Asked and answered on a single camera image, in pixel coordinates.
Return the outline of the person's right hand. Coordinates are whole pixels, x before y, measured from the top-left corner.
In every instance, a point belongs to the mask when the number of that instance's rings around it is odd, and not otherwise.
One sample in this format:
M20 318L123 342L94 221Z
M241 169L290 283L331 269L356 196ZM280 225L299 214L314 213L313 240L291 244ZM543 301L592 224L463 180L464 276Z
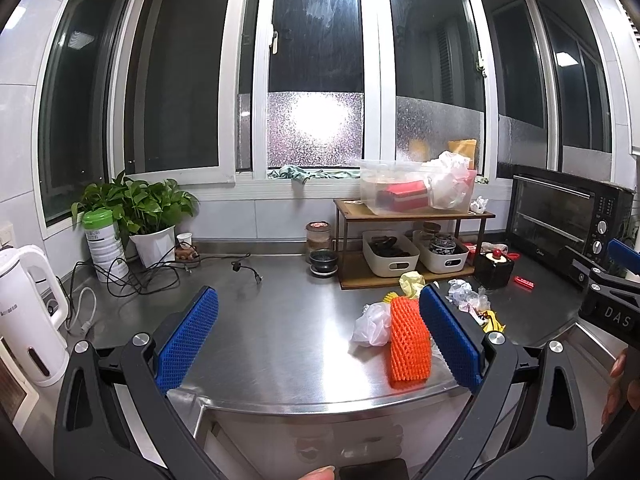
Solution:
M601 416L601 424L606 425L610 418L615 414L622 399L625 398L631 408L638 411L640 406L640 387L638 380L630 382L626 389L620 384L625 371L628 350L625 349L617 356L611 370L610 377L613 379L612 385L608 389L605 406Z

